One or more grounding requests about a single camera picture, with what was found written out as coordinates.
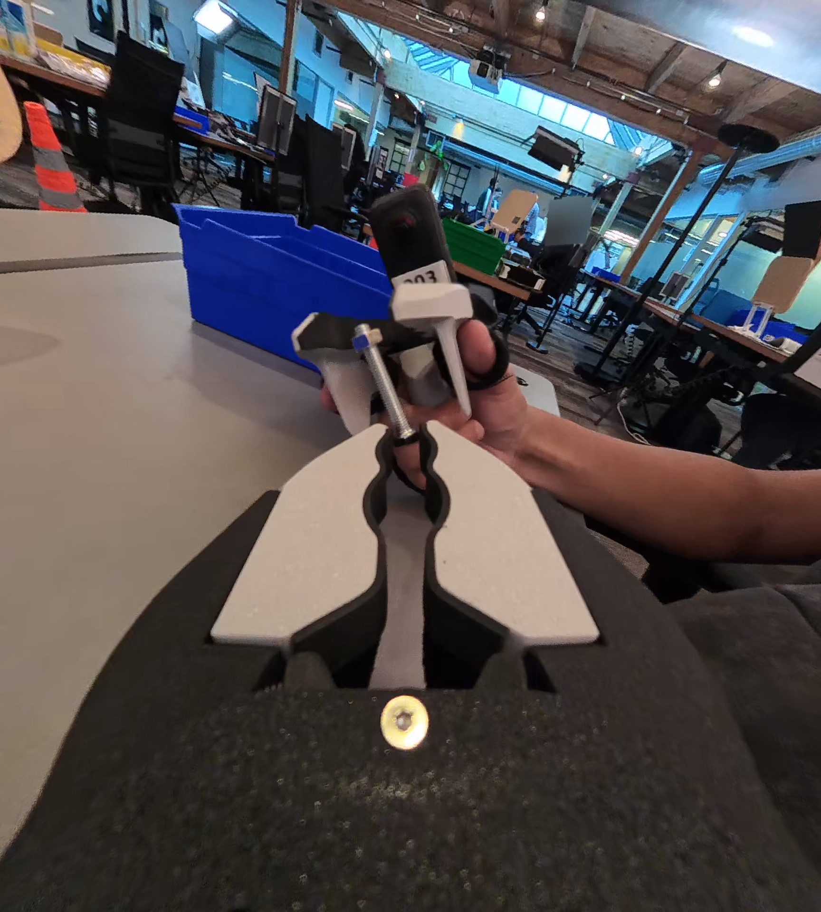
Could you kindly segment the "silver air duct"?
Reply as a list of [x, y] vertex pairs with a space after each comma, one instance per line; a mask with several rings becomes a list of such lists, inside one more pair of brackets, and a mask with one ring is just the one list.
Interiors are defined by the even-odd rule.
[[815, 158], [819, 155], [821, 155], [821, 126], [790, 137], [779, 144], [774, 152], [747, 152], [747, 155], [737, 160], [728, 176], [747, 176], [778, 165], [785, 165], [802, 158]]

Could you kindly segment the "document stand with black board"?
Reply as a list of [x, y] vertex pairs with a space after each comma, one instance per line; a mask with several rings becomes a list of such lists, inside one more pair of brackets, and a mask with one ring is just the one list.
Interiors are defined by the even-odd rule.
[[769, 264], [751, 299], [751, 313], [764, 313], [760, 332], [767, 319], [790, 309], [815, 269], [820, 247], [821, 199], [787, 205], [781, 255]]

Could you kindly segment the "black hanging panel light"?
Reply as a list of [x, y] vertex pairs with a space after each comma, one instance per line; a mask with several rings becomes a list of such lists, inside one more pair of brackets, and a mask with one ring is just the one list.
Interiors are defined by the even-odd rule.
[[558, 136], [541, 126], [535, 128], [527, 154], [557, 172], [575, 171], [582, 163], [584, 155], [577, 142]]

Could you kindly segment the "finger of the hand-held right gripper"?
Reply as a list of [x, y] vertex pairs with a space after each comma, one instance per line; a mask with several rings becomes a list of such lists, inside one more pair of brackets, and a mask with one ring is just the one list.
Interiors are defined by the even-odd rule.
[[473, 318], [468, 290], [459, 284], [404, 282], [394, 291], [390, 311], [396, 322], [435, 336], [454, 396], [470, 418], [472, 404], [458, 343], [459, 328]]
[[319, 370], [351, 436], [370, 427], [371, 402], [378, 393], [367, 363], [354, 347], [359, 325], [355, 318], [316, 312], [291, 334], [295, 353]]

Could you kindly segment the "white ceiling projector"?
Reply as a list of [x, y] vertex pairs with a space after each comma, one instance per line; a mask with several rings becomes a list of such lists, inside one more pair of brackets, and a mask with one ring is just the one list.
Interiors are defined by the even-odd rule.
[[497, 96], [506, 77], [511, 52], [485, 46], [469, 62], [469, 80], [474, 89]]

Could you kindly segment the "green plastic bin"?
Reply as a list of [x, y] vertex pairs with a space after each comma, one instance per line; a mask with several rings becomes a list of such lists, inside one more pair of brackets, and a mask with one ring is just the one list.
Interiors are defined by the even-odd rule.
[[492, 276], [506, 253], [506, 242], [471, 224], [450, 218], [441, 220], [443, 234], [454, 263]]

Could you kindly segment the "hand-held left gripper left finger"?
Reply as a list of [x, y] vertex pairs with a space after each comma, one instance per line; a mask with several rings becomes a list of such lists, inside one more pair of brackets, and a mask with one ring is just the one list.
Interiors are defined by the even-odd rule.
[[211, 641], [313, 653], [337, 683], [367, 681], [387, 619], [389, 475], [390, 432], [375, 424], [275, 492]]

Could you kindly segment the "person's right forearm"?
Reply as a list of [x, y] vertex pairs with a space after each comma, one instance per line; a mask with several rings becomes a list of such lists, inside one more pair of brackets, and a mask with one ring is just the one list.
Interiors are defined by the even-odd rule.
[[692, 560], [821, 558], [821, 470], [754, 470], [613, 439], [525, 408], [496, 450], [527, 483], [636, 542]]

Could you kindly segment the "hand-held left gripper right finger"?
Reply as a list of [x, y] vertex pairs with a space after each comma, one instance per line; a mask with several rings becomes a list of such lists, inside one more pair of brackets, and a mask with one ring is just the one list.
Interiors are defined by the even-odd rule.
[[429, 688], [470, 688], [495, 655], [588, 646], [599, 627], [535, 491], [450, 428], [421, 432], [423, 668]]

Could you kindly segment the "blue plastic bin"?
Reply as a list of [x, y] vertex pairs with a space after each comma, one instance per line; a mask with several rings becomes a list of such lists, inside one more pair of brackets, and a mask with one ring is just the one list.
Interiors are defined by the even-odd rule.
[[389, 315], [393, 286], [369, 246], [293, 215], [177, 204], [194, 321], [311, 371], [292, 346], [310, 314]]

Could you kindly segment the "orange traffic cone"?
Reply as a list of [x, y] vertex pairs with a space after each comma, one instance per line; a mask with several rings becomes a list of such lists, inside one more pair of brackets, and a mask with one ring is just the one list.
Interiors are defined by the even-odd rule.
[[23, 103], [34, 157], [40, 211], [86, 212], [44, 105]]

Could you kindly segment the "thin long steel bolt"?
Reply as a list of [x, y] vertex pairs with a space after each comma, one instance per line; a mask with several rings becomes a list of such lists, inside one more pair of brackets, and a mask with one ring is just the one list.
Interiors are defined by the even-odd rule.
[[[374, 327], [366, 323], [356, 325], [353, 336], [357, 333], [369, 332], [372, 328]], [[418, 434], [407, 419], [401, 399], [387, 367], [386, 359], [382, 353], [382, 346], [357, 353], [366, 362], [371, 372], [375, 387], [391, 421], [392, 433], [396, 442], [400, 446], [411, 445], [418, 439]]]

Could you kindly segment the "black office chair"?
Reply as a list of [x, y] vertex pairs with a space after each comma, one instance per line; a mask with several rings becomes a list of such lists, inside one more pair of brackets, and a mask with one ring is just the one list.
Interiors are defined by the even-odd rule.
[[120, 31], [97, 111], [106, 176], [136, 189], [143, 213], [175, 222], [174, 113], [183, 64]]

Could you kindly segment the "tan board on stand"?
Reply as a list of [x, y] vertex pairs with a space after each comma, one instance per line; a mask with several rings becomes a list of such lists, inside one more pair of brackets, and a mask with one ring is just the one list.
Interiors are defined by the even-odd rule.
[[487, 231], [506, 241], [513, 239], [524, 229], [532, 210], [538, 205], [539, 198], [536, 193], [521, 189], [511, 190], [504, 195]]

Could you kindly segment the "person's dark shirt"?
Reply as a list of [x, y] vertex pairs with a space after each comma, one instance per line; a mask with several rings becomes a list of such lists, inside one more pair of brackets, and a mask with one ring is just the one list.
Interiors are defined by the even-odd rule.
[[642, 578], [724, 689], [773, 804], [821, 875], [821, 559], [773, 585], [658, 557]]

